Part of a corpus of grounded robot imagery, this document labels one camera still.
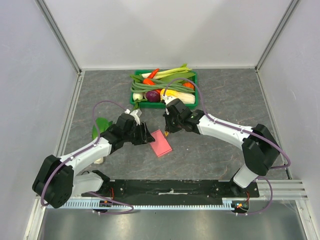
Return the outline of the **pink express box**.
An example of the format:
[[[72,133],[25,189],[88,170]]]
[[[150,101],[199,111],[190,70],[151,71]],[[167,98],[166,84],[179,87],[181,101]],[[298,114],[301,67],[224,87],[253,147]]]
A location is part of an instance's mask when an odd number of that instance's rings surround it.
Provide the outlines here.
[[[172,151],[172,147],[160,130],[151,133],[151,136],[154,141],[150,143],[150,146],[157,157],[162,157]]]

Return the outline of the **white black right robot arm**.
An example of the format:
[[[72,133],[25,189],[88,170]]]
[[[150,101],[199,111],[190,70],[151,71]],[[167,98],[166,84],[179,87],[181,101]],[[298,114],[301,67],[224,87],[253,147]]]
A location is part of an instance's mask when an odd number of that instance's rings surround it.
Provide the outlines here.
[[[242,150],[244,165],[235,173],[229,191],[235,197],[242,196],[250,183],[265,176],[272,168],[280,152],[276,140],[262,124],[255,127],[236,125],[218,119],[202,110],[191,111],[180,99],[165,96],[165,131],[180,130],[220,139]]]

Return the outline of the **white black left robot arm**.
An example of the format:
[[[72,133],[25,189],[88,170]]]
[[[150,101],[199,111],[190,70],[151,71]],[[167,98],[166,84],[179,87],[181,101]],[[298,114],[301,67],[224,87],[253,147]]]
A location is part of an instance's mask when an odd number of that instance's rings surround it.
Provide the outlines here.
[[[139,109],[122,113],[115,124],[89,144],[60,157],[47,156],[32,184],[32,190],[41,197],[42,203],[57,209],[70,197],[83,193],[106,196],[110,191],[106,175],[98,170],[84,175],[79,173],[122,148],[124,143],[138,146],[154,142],[146,123],[140,120],[141,114]]]

